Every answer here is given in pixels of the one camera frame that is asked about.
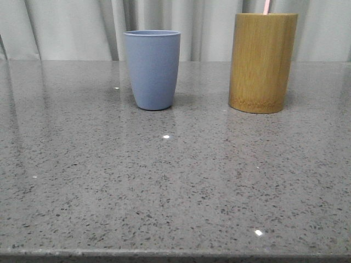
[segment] curtain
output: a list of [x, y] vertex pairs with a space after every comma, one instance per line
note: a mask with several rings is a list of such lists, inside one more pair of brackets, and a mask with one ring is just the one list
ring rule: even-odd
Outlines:
[[[181, 61], [230, 61], [236, 13], [264, 0], [0, 0], [0, 60], [125, 60], [123, 32], [182, 33]], [[351, 0], [271, 0], [298, 13], [294, 61], [351, 61]]]

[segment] gray speckled countertop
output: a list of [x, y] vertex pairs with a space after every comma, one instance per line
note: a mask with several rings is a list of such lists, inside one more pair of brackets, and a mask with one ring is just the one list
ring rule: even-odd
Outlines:
[[0, 261], [349, 262], [351, 63], [293, 63], [270, 115], [229, 71], [181, 62], [150, 112], [123, 62], [0, 62]]

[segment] blue cup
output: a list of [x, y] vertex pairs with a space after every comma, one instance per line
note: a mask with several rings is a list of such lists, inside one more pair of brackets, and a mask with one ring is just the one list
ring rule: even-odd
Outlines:
[[144, 30], [124, 35], [129, 76], [138, 107], [149, 111], [169, 108], [177, 85], [180, 33]]

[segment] pink straw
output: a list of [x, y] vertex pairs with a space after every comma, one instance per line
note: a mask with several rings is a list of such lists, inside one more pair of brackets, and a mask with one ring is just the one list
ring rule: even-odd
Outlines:
[[270, 0], [265, 0], [263, 14], [268, 15]]

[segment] bamboo cup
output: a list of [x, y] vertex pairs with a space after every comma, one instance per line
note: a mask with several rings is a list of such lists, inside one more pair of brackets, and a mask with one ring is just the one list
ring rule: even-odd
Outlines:
[[237, 14], [229, 105], [251, 113], [283, 109], [297, 14]]

